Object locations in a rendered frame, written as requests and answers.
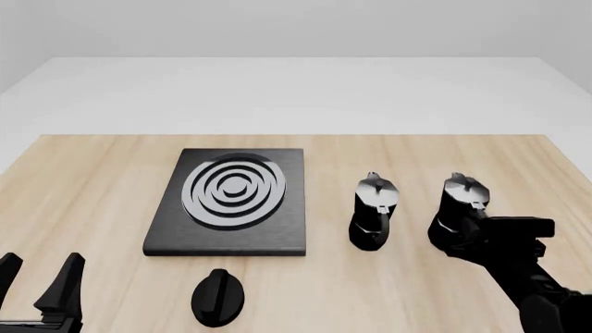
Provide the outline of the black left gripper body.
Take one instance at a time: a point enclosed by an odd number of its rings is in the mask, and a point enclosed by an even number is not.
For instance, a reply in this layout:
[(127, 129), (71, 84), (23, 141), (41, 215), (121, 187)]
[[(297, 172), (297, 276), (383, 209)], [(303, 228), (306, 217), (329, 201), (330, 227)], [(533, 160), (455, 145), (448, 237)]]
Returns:
[(0, 333), (80, 333), (82, 315), (44, 315), (41, 321), (0, 321)]

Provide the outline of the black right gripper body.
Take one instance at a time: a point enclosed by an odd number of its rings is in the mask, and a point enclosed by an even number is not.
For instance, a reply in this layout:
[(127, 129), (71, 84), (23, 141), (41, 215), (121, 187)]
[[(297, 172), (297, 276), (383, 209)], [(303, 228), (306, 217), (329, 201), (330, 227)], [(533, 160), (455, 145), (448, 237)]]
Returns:
[(502, 273), (524, 271), (528, 275), (546, 275), (538, 259), (547, 246), (536, 238), (461, 238), (447, 240), (447, 256), (457, 257)]

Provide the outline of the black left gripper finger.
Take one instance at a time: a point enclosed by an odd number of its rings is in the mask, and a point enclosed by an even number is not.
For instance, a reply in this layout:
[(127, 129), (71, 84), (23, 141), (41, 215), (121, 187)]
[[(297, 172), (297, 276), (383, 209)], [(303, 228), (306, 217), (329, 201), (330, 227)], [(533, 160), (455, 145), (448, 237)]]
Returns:
[(0, 306), (21, 269), (23, 260), (14, 253), (7, 253), (0, 258)]
[(80, 290), (85, 259), (71, 253), (45, 293), (35, 302), (43, 318), (82, 318)]

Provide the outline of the black and silver moka pot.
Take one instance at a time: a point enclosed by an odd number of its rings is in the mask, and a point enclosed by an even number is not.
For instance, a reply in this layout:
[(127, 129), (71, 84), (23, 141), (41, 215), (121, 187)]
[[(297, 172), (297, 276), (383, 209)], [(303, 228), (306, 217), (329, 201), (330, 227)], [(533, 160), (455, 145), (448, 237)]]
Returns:
[(388, 240), (390, 219), (397, 207), (400, 191), (388, 179), (370, 171), (355, 189), (349, 240), (358, 249), (376, 252)]
[(473, 177), (453, 172), (445, 180), (439, 208), (427, 235), (449, 257), (464, 257), (481, 238), (477, 221), (486, 217), (489, 189)]

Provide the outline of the flat black stove plate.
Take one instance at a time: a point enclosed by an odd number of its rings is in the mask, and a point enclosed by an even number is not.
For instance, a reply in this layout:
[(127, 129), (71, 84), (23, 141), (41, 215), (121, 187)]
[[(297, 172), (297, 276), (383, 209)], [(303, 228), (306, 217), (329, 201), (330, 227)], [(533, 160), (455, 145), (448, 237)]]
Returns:
[(142, 251), (306, 255), (303, 149), (183, 149)]

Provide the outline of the round black stove knob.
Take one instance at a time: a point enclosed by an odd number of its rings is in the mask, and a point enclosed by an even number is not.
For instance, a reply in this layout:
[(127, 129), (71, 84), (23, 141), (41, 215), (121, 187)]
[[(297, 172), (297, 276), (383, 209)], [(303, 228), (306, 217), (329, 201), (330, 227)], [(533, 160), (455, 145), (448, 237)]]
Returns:
[(191, 310), (205, 327), (224, 327), (238, 317), (244, 302), (241, 282), (226, 269), (216, 268), (195, 288)]

